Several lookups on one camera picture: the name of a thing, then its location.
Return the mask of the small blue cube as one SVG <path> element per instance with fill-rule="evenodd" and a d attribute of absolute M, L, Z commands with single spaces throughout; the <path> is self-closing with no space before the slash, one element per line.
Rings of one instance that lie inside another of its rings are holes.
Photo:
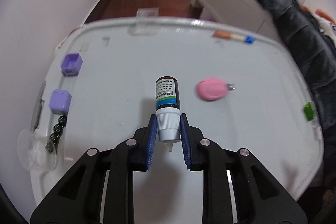
<path fill-rule="evenodd" d="M 255 42 L 255 37 L 247 35 L 244 37 L 244 43 L 245 44 L 253 44 Z"/>

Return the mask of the white bed frame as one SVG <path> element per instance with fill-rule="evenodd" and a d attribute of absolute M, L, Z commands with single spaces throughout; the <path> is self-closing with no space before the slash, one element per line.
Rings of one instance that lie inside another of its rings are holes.
<path fill-rule="evenodd" d="M 256 0 L 191 0 L 191 5 L 205 9 L 217 22 L 281 41 L 269 12 Z"/>

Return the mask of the dark grey fleece blanket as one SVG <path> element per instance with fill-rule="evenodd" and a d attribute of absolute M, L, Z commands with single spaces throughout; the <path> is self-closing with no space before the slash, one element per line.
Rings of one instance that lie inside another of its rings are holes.
<path fill-rule="evenodd" d="M 335 45 L 296 0 L 256 0 L 269 12 L 314 96 L 322 129 L 335 135 Z"/>

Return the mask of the brown medicine bottle white cap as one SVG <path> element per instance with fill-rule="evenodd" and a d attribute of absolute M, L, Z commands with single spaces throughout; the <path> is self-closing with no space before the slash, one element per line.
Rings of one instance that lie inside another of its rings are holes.
<path fill-rule="evenodd" d="M 159 141 L 172 152 L 173 144 L 181 139 L 178 81 L 172 76 L 162 76 L 155 82 L 155 115 Z"/>

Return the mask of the clear plastic lid latch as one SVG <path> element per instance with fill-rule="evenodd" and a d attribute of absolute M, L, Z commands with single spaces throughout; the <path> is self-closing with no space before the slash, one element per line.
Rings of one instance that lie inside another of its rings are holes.
<path fill-rule="evenodd" d="M 131 36 L 154 36 L 159 32 L 155 20 L 159 16 L 159 8 L 141 8 L 137 10 L 135 22 L 127 33 Z"/>

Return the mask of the green plastic cup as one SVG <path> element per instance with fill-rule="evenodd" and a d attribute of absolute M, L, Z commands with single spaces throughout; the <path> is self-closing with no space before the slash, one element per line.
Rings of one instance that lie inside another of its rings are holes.
<path fill-rule="evenodd" d="M 311 102 L 308 102 L 308 103 L 305 104 L 305 106 L 303 107 L 303 113 L 304 113 L 305 118 L 308 122 L 312 121 L 314 119 L 315 112 L 314 112 L 314 109 L 313 109 L 313 106 L 312 106 Z"/>

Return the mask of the pink oval case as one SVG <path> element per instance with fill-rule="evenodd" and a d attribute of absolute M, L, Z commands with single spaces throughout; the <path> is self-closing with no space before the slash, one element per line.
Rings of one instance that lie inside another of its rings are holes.
<path fill-rule="evenodd" d="M 199 98 L 205 101 L 219 100 L 235 89 L 233 84 L 228 84 L 225 81 L 216 78 L 201 80 L 195 87 Z"/>

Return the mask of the orange and cream tube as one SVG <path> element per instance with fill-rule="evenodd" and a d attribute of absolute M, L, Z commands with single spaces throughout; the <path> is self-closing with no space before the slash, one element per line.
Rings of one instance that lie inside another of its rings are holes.
<path fill-rule="evenodd" d="M 213 33 L 214 38 L 226 39 L 226 40 L 235 40 L 238 42 L 245 42 L 245 37 L 237 34 L 233 34 L 231 32 L 216 30 Z"/>

